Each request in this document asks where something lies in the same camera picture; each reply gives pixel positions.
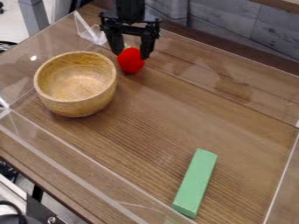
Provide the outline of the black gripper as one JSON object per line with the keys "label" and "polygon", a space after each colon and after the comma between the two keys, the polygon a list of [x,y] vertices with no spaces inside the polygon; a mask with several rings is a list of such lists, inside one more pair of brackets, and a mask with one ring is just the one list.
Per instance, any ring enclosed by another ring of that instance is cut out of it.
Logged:
{"label": "black gripper", "polygon": [[160,18],[145,13],[137,21],[128,23],[110,11],[101,12],[98,17],[112,53],[118,55],[124,50],[122,35],[141,36],[141,59],[146,60],[154,49],[154,40],[160,38]]}

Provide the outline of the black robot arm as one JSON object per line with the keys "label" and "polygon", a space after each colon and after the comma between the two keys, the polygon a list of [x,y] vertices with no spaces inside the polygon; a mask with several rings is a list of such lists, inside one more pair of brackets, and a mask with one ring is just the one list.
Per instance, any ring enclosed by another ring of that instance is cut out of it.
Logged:
{"label": "black robot arm", "polygon": [[118,55],[125,49],[122,35],[137,36],[140,59],[146,60],[160,38],[160,19],[145,13],[145,0],[116,0],[114,10],[100,12],[98,17],[112,53]]}

